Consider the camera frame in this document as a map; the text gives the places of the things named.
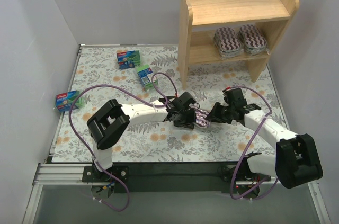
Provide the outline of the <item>purple wavy sponge pack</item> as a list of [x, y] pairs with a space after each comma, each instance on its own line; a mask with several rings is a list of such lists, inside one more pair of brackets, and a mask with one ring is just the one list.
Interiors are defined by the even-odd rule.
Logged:
[[238, 31], [238, 38], [244, 46], [244, 51], [251, 56], [258, 55], [267, 48], [265, 37], [253, 24], [242, 25]]
[[208, 128], [210, 126], [210, 122], [207, 120], [209, 112], [203, 109], [197, 109], [195, 111], [196, 120], [195, 124], [200, 128]]
[[222, 59], [237, 57], [243, 52], [243, 45], [233, 28], [218, 28], [215, 31], [213, 42]]

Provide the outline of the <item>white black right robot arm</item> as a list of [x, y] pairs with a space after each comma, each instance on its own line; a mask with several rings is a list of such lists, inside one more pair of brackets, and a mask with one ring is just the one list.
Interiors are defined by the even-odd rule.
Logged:
[[236, 178], [240, 168], [250, 174], [263, 174], [275, 177], [288, 188], [312, 182], [323, 177], [323, 169], [313, 137], [298, 135], [272, 120], [258, 105], [248, 104], [242, 87], [229, 87], [223, 90], [226, 106], [217, 102], [207, 116], [213, 123], [233, 121], [254, 131], [275, 151], [273, 156], [261, 153], [242, 153], [232, 178]]

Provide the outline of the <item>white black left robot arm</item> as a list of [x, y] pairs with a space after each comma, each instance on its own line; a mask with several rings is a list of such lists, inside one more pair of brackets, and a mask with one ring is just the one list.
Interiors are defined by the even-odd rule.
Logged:
[[179, 97], [168, 96], [148, 104], [120, 104], [107, 101], [88, 121], [94, 145], [92, 165], [94, 175], [103, 180], [104, 171], [113, 167], [112, 148], [125, 130], [136, 124], [171, 121], [175, 127], [194, 129], [197, 104], [193, 96], [184, 92]]

